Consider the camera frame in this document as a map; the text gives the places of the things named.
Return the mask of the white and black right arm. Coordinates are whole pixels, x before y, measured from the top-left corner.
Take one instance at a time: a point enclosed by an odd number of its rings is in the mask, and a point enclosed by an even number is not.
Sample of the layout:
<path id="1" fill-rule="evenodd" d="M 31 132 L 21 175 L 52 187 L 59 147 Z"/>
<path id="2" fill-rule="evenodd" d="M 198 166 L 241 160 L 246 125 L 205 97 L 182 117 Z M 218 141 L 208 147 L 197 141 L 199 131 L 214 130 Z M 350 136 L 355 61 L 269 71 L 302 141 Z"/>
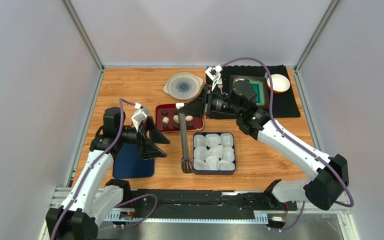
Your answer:
<path id="1" fill-rule="evenodd" d="M 271 119 L 269 110 L 259 107 L 256 100 L 257 93 L 247 79 L 235 82 L 230 94 L 213 92 L 206 84 L 179 112 L 197 118 L 210 118 L 215 113 L 234 114 L 245 135 L 271 146 L 305 173 L 305 179 L 273 181 L 264 191 L 271 204 L 304 201 L 324 211 L 339 204 L 338 198 L 349 185 L 347 160 L 340 154 L 330 156 L 308 145 Z"/>

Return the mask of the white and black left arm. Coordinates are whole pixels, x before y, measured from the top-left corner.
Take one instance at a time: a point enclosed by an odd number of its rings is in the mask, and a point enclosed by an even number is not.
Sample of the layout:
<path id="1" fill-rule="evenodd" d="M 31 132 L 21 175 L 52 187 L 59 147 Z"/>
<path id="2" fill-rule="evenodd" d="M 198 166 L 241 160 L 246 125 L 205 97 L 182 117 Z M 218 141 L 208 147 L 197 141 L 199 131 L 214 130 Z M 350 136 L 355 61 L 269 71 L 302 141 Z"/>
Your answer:
<path id="1" fill-rule="evenodd" d="M 135 103 L 131 125 L 125 125 L 122 107 L 110 107 L 103 114 L 103 124 L 91 141 L 87 161 L 77 182 L 57 208 L 45 216 L 52 240 L 95 240 L 99 226 L 117 205 L 130 196 L 130 184 L 125 180 L 110 180 L 97 196 L 104 175 L 117 157 L 129 159 L 132 151 L 123 147 L 135 146 L 141 161 L 165 158 L 167 154 L 157 144 L 170 141 L 156 127 L 149 110 Z"/>

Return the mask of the stainless steel serving tongs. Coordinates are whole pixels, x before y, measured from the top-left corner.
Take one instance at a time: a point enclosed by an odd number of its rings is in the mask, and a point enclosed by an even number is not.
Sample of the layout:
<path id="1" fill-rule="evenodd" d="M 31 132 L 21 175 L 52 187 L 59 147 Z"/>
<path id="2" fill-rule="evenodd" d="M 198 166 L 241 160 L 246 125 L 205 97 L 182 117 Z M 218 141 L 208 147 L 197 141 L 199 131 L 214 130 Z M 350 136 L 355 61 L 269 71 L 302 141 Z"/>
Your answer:
<path id="1" fill-rule="evenodd" d="M 186 116 L 184 113 L 178 111 L 179 118 L 179 129 L 180 129 L 180 141 L 181 141 L 181 149 L 182 149 L 182 157 L 181 157 L 181 169 L 185 174 L 190 174 L 194 172 L 193 169 L 193 160 L 189 153 L 189 144 L 188 144 L 188 133 L 186 126 Z"/>

